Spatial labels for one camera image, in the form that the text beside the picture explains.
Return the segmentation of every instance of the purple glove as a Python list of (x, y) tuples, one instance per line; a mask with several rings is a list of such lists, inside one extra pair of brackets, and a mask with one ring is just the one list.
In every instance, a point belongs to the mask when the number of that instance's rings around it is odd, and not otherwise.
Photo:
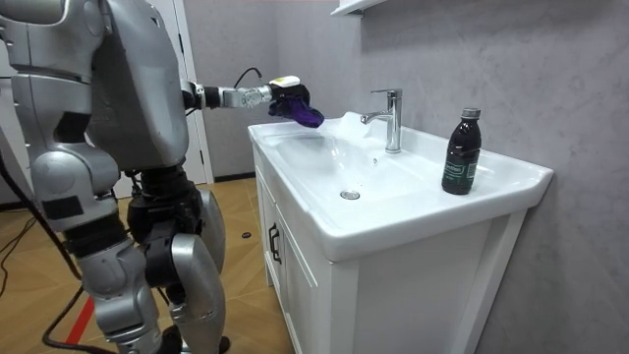
[(277, 98), (268, 107), (268, 114), (273, 117), (292, 119), (308, 128), (318, 128), (324, 120), (321, 112), (307, 105), (300, 96), (294, 95)]

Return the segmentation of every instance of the cabinet handle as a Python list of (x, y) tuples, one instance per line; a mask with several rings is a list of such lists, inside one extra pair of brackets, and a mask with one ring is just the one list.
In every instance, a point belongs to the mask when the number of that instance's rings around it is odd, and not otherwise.
[(277, 223), (276, 223), (276, 222), (273, 222), (273, 226), (271, 226), (271, 227), (268, 229), (268, 244), (269, 244), (269, 245), (270, 245), (270, 247), (271, 247), (271, 251), (273, 251), (273, 250), (274, 250), (274, 247), (273, 247), (273, 238), (272, 238), (273, 231), (277, 231)]
[(282, 259), (279, 257), (279, 249), (275, 246), (275, 239), (279, 238), (279, 230), (277, 229), (277, 225), (275, 223), (273, 223), (273, 226), (268, 229), (268, 237), (271, 243), (271, 253), (273, 254), (273, 260), (282, 264)]

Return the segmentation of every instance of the chrome faucet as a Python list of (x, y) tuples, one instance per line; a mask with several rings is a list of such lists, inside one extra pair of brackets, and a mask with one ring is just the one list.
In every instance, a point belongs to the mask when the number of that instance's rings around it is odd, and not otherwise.
[(361, 122), (369, 124), (374, 119), (382, 119), (387, 121), (386, 128), (386, 152), (399, 153), (402, 148), (402, 89), (378, 89), (375, 92), (386, 92), (387, 109), (381, 112), (363, 114)]

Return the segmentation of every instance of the door frame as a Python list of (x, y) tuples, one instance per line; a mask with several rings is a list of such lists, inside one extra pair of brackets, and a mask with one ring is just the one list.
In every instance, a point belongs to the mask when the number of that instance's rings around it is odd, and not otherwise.
[[(195, 59), (193, 56), (193, 47), (190, 42), (190, 32), (188, 29), (188, 19), (186, 18), (186, 8), (184, 7), (184, 0), (172, 0), (175, 9), (175, 18), (177, 19), (177, 28), (179, 29), (179, 35), (181, 35), (181, 44), (184, 47), (184, 58), (186, 71), (188, 77), (191, 80), (197, 81), (197, 70), (195, 69)], [(199, 147), (203, 159), (203, 170), (205, 172), (206, 183), (214, 183), (214, 174), (212, 172), (212, 164), (209, 156), (209, 143), (207, 141), (207, 134), (205, 133), (205, 121), (203, 120), (203, 114), (200, 111), (196, 111), (188, 119), (194, 118), (197, 122), (197, 134), (199, 136)]]

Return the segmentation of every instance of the humanoid robot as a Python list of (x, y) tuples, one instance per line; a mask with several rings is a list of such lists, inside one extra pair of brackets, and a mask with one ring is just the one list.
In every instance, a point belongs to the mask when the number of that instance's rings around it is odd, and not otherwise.
[[(308, 115), (295, 111), (310, 103), (306, 88), (295, 77), (258, 88), (180, 81), (162, 18), (144, 0), (0, 0), (0, 16), (34, 201), (76, 258), (105, 338), (121, 353), (182, 350), (162, 340), (150, 290), (159, 287), (192, 353), (224, 351), (225, 229), (211, 192), (182, 168), (186, 110), (275, 101), (278, 115)], [(128, 230), (110, 193), (121, 171), (142, 181)]]

